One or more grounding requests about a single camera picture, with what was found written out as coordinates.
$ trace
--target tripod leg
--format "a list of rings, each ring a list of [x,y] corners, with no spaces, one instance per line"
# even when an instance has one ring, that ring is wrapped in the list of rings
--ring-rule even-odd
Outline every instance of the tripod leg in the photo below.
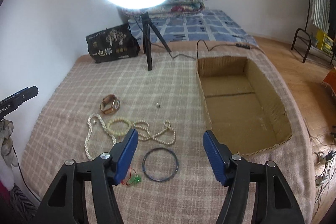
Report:
[[[147,65],[148,70],[153,69],[152,64],[152,49],[151,49],[151,37],[150,37],[150,29],[147,22],[142,22],[142,30],[143,30],[143,53],[147,56]]]
[[[152,21],[150,21],[149,26],[152,28],[152,30],[155,32],[155,34],[157,35],[157,37],[160,39],[161,43],[165,46],[166,50],[168,52],[171,52],[170,48],[167,45],[167,42],[165,42],[165,40],[163,39],[162,35],[160,34],[159,30],[157,29],[157,27],[155,27],[152,23]]]

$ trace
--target wooden floor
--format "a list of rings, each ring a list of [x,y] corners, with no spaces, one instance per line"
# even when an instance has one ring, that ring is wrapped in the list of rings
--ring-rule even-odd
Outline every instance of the wooden floor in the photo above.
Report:
[[[255,37],[259,46],[275,65],[291,90],[303,118],[306,120],[310,134],[318,139],[313,140],[314,152],[336,150],[333,138],[330,136],[332,125],[336,125],[336,101],[329,89],[322,85],[324,77],[331,67],[307,60],[302,63],[302,57],[291,51],[289,44],[284,44],[266,38]],[[318,163],[314,154],[316,173],[320,174],[324,165]],[[318,224],[330,205],[336,198],[336,174],[331,179],[329,187],[322,195],[319,210],[312,224]]]

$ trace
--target blue gripper pad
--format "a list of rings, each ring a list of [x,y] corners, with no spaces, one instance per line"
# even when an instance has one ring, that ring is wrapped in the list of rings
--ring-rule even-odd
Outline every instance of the blue gripper pad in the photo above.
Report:
[[[220,144],[210,130],[206,131],[203,135],[203,147],[208,156],[216,180],[222,185],[226,185],[228,180],[226,176],[226,167],[230,164],[230,150],[226,145]]]
[[[115,165],[114,185],[118,185],[125,178],[131,165],[135,150],[138,146],[138,132],[131,128],[124,140],[116,143],[111,149],[112,161]]]

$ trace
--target white wall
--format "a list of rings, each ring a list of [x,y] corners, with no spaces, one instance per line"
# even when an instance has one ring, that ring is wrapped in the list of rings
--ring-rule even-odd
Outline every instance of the white wall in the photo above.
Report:
[[[246,31],[290,41],[303,27],[308,0],[208,0]],[[106,0],[4,0],[0,7],[0,99],[36,85],[39,95],[6,118],[21,158],[33,125],[75,60],[85,36],[122,23]]]

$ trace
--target blue bangle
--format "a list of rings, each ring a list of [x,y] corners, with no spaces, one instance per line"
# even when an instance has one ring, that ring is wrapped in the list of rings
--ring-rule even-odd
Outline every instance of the blue bangle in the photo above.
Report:
[[[165,150],[165,151],[169,152],[170,154],[172,154],[172,156],[173,156],[174,159],[175,159],[175,162],[176,162],[176,168],[175,168],[174,172],[173,172],[169,177],[167,177],[167,178],[155,179],[155,178],[151,177],[150,175],[148,175],[148,174],[146,173],[146,168],[145,168],[146,159],[147,159],[147,157],[148,157],[151,153],[153,153],[154,151],[157,151],[157,150]],[[164,148],[164,147],[153,148],[151,151],[148,151],[148,152],[146,153],[145,157],[143,157],[143,160],[142,160],[142,171],[143,171],[143,173],[146,175],[146,177],[148,177],[150,180],[153,180],[153,181],[165,182],[165,181],[171,180],[171,179],[176,175],[178,169],[179,169],[179,161],[178,161],[178,159],[177,159],[176,154],[175,154],[172,150],[169,150],[169,149]]]

